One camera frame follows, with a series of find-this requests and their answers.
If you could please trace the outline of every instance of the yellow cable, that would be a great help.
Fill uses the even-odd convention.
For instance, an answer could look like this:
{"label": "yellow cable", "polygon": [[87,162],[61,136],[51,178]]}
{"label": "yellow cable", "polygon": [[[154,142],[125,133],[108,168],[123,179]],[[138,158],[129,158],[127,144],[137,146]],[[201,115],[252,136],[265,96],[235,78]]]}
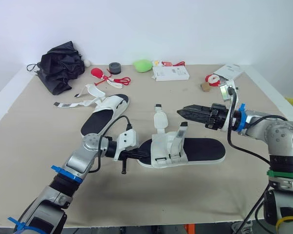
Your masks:
{"label": "yellow cable", "polygon": [[278,220],[278,222],[275,225],[277,233],[279,233],[278,230],[279,230],[280,224],[283,223],[284,221],[288,221],[288,220],[293,220],[293,216],[286,216],[286,217],[283,217],[283,218]]}

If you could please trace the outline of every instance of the floor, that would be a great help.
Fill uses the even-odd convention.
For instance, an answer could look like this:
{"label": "floor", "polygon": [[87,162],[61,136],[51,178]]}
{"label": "floor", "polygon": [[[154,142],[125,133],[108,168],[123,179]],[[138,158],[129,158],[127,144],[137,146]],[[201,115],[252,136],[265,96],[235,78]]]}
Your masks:
{"label": "floor", "polygon": [[[267,228],[274,232],[274,226],[261,221]],[[253,222],[254,234],[267,234],[261,227]],[[161,234],[187,234],[183,225],[161,226]],[[13,229],[0,228],[0,234],[12,234]],[[206,223],[195,225],[196,234],[232,234],[231,223]],[[119,227],[116,228],[65,228],[62,234],[122,234]],[[152,234],[151,226],[126,227],[126,234]]]}

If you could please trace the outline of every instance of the white ball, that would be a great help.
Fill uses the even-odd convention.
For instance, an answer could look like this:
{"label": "white ball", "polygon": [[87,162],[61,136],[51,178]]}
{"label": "white ball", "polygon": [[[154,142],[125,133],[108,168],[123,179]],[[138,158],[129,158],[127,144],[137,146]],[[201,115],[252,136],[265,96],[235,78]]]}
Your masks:
{"label": "white ball", "polygon": [[91,66],[91,62],[87,59],[84,60],[84,66],[85,67],[90,67]]}

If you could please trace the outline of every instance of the black umbrella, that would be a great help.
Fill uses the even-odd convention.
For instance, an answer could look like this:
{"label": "black umbrella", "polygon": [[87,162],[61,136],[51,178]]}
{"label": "black umbrella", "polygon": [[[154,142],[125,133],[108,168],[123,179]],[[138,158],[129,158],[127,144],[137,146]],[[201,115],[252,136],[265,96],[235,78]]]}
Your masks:
{"label": "black umbrella", "polygon": [[53,95],[70,90],[70,79],[84,73],[84,62],[71,41],[49,50],[37,63],[37,75]]}

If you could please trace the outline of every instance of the robotic arm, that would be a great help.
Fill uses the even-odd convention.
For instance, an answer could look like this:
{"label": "robotic arm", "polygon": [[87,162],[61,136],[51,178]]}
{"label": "robotic arm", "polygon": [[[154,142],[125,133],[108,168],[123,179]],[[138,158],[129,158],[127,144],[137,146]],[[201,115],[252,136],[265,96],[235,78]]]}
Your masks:
{"label": "robotic arm", "polygon": [[131,125],[127,127],[127,131],[120,134],[117,141],[103,137],[104,134],[84,136],[80,148],[72,153],[62,167],[51,167],[57,175],[29,205],[19,220],[9,218],[16,224],[15,233],[60,234],[67,218],[64,209],[68,208],[74,193],[87,174],[91,173],[90,169],[96,157],[105,156],[122,160],[122,174],[126,174],[127,158],[140,159],[149,156],[134,149],[138,147],[138,139],[136,132],[130,128]]}
{"label": "robotic arm", "polygon": [[[235,89],[231,85],[227,84],[221,89],[225,100],[232,99],[230,96],[233,96]],[[225,105],[216,103],[211,107],[186,106],[177,113],[185,119],[204,123],[206,128],[223,131],[230,128],[242,136],[267,143],[270,155],[267,175],[269,185],[274,189],[265,192],[264,217],[268,223],[279,226],[281,221],[293,220],[293,121],[245,110],[244,106],[242,104],[232,115]]]}

